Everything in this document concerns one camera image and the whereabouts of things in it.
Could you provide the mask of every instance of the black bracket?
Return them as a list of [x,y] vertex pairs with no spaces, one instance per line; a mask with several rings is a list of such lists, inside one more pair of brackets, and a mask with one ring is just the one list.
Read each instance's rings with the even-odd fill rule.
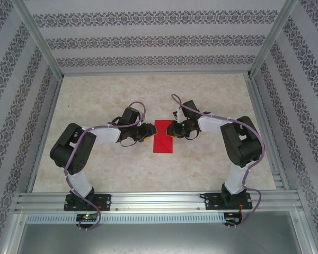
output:
[[240,198],[226,204],[221,193],[205,193],[200,194],[200,197],[205,200],[206,210],[239,210],[242,205],[242,210],[250,210],[253,208],[250,193],[243,193]]
[[[95,204],[100,211],[109,211],[111,208],[110,194],[94,194],[90,201]],[[94,207],[88,203],[78,202],[78,197],[74,194],[66,195],[64,211],[96,211]]]

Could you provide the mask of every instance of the gray metal panel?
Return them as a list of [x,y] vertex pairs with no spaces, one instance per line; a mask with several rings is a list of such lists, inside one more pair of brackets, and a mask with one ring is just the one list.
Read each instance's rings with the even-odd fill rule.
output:
[[256,213],[238,229],[221,224],[26,225],[18,253],[301,253],[288,212]]
[[125,72],[74,72],[67,73],[64,77],[80,77],[80,76],[134,76],[134,75],[197,75],[197,74],[237,74],[237,73],[248,73],[247,71],[236,71],[236,70],[201,70],[201,71],[125,71]]

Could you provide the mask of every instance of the wall panel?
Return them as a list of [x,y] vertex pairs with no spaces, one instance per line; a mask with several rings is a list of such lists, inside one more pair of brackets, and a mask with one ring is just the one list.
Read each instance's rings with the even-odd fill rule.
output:
[[65,74],[250,70],[283,3],[26,1]]
[[255,81],[318,247],[318,1],[296,4]]
[[0,0],[0,243],[30,180],[57,86],[12,3]]

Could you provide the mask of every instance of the robotic arm base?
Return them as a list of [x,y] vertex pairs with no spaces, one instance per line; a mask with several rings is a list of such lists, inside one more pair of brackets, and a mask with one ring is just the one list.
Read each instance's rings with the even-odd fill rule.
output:
[[[76,196],[73,192],[66,195],[64,211],[96,211],[94,207],[83,201],[81,198]],[[111,207],[111,195],[110,194],[95,194],[94,188],[87,196],[87,200],[95,204],[100,211],[109,211]]]
[[242,205],[242,210],[253,208],[250,193],[247,193],[246,189],[233,195],[226,189],[225,184],[222,185],[221,192],[205,193],[201,194],[200,197],[205,200],[206,210],[236,211],[240,209],[240,205]]

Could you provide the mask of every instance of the marble surface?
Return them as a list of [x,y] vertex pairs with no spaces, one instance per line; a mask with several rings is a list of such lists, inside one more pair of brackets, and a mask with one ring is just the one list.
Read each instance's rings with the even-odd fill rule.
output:
[[[257,126],[241,74],[65,77],[33,191],[69,191],[62,169],[49,158],[69,123],[106,124],[133,101],[146,105],[145,122],[173,119],[177,104],[172,93],[183,102],[194,100],[201,111],[232,118],[247,115]],[[153,153],[153,137],[132,147],[103,144],[92,150],[85,171],[97,192],[216,191],[229,167],[222,137],[202,132],[193,141],[174,138],[172,154]],[[275,189],[266,157],[251,171],[247,186]]]

